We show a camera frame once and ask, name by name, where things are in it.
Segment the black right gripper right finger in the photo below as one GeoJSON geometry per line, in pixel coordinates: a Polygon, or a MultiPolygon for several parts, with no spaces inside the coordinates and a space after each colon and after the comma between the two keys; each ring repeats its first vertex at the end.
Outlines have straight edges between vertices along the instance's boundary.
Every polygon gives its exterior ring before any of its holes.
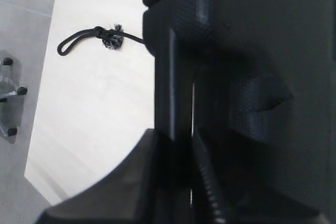
{"type": "Polygon", "coordinates": [[[234,133],[219,144],[205,129],[193,135],[196,223],[329,223],[318,209],[266,185],[251,164],[251,140],[234,133]]]}

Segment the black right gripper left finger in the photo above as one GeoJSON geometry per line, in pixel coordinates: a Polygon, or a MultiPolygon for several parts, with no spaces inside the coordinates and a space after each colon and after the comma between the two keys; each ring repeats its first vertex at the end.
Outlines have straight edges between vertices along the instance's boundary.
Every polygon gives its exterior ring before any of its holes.
{"type": "Polygon", "coordinates": [[[147,129],[111,173],[45,209],[36,223],[191,223],[190,191],[180,170],[174,142],[147,129]]]}

